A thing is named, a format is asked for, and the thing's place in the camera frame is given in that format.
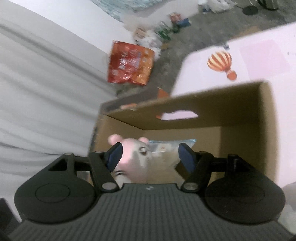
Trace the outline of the pink plush toy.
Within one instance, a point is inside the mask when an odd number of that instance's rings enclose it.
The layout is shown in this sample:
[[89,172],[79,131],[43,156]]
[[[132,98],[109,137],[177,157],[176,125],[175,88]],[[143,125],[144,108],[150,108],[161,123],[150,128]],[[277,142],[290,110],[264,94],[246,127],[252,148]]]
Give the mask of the pink plush toy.
[[112,171],[112,176],[119,187],[126,183],[147,183],[149,162],[152,157],[149,140],[145,137],[135,139],[110,135],[108,143],[110,145],[121,143],[123,147],[122,157]]

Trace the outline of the bag of wooden sticks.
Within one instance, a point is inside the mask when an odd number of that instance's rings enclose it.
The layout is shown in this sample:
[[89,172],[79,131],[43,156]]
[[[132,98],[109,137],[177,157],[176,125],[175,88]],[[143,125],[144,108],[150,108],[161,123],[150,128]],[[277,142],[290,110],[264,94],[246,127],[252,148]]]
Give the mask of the bag of wooden sticks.
[[178,149],[179,144],[185,143],[193,147],[195,139],[177,141],[149,140],[151,158],[147,171],[147,183],[149,184],[177,184],[179,187],[184,178],[176,171],[180,162]]

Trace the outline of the brown cardboard box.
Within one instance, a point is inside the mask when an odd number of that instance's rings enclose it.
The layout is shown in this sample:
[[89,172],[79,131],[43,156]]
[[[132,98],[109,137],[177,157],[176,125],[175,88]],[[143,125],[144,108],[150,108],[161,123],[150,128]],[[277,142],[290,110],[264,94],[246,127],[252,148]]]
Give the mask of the brown cardboard box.
[[167,97],[119,108],[98,117],[92,151],[106,151],[112,134],[174,141],[196,139],[195,152],[237,154],[275,180],[278,159],[271,87],[259,81]]

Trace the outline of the red gift bag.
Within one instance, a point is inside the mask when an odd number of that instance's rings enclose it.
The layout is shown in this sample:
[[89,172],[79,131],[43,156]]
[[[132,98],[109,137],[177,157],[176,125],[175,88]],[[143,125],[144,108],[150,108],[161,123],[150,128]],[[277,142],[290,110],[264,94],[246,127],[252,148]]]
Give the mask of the red gift bag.
[[114,41],[109,58],[107,82],[145,86],[154,64],[154,51],[143,46]]

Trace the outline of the floral blue wall cloth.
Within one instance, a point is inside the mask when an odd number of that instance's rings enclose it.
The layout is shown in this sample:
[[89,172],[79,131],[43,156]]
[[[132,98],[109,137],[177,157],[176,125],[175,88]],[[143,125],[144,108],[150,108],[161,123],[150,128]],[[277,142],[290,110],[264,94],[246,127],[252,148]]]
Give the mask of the floral blue wall cloth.
[[107,15],[125,23],[128,17],[139,20],[156,21],[161,19],[163,8],[171,1],[91,1]]

